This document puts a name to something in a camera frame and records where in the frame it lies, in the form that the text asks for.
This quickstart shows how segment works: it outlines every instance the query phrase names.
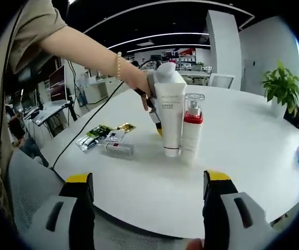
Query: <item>white bottle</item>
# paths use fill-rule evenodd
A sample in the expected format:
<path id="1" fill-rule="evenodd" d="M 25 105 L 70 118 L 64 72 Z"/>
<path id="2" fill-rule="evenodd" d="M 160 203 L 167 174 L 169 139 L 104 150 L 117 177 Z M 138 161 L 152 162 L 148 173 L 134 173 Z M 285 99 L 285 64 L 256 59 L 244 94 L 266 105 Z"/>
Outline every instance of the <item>white bottle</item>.
<path id="1" fill-rule="evenodd" d="M 185 114 L 181 140 L 181 160 L 193 165 L 198 152 L 203 112 L 201 105 L 205 96 L 203 94 L 187 93 L 185 95 Z"/>

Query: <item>person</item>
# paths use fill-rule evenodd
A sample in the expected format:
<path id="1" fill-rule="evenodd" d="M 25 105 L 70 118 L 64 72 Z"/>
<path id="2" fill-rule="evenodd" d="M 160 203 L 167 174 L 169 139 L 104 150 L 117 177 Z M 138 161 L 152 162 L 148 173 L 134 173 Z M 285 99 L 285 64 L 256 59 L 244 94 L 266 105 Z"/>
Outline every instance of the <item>person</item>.
<path id="1" fill-rule="evenodd" d="M 51 0 L 29 0 L 13 17 L 0 38 L 0 207 L 9 221 L 12 218 L 4 182 L 12 146 L 2 106 L 2 83 L 11 84 L 7 81 L 7 69 L 18 73 L 42 52 L 97 69 L 104 74 L 116 76 L 118 73 L 116 53 L 67 26 Z M 140 89 L 150 95 L 146 74 L 124 58 L 120 58 L 120 79 L 130 88 Z M 148 110 L 146 97 L 142 96 L 141 99 L 145 110 Z"/>

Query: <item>black ceiling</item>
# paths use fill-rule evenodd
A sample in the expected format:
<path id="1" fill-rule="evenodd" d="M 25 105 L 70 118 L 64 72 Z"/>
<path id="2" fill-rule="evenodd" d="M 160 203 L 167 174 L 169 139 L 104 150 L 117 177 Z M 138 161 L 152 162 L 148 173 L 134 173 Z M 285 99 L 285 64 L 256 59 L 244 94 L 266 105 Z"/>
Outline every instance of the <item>black ceiling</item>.
<path id="1" fill-rule="evenodd" d="M 121 11 L 157 1 L 99 1 L 99 0 L 76 0 L 69 6 L 66 15 L 65 1 L 54 0 L 54 5 L 60 9 L 67 24 L 77 30 L 84 32 L 93 25 L 109 18 Z M 207 31 L 206 15 L 209 9 L 231 13 L 235 16 L 237 25 L 246 22 L 250 15 L 240 11 L 218 6 L 215 4 L 198 2 L 172 2 L 159 1 L 161 4 L 147 6 L 132 10 L 106 20 L 102 24 L 92 28 L 86 34 L 106 47 L 113 46 L 128 40 L 144 36 L 175 33 L 175 32 L 198 32 Z M 255 16 L 243 28 L 259 22 L 265 18 L 277 15 L 275 6 L 267 5 L 264 1 L 259 4 L 254 1 L 220 0 L 217 1 L 226 5 L 233 4 L 234 7 L 243 9 Z M 146 42 L 148 39 L 127 43 L 112 48 L 113 51 L 121 51 L 123 55 L 127 51 L 141 48 L 138 43 Z M 171 35 L 154 37 L 151 40 L 155 45 L 165 44 L 209 44 L 207 36 L 200 35 Z"/>

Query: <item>bracelet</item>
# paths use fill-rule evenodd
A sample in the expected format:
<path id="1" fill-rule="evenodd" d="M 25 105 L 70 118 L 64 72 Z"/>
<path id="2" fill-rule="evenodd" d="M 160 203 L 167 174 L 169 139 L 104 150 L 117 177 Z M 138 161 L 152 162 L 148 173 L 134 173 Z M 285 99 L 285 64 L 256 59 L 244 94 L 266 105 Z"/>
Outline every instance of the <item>bracelet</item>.
<path id="1" fill-rule="evenodd" d="M 117 78 L 120 80 L 120 58 L 122 56 L 121 52 L 117 53 Z"/>

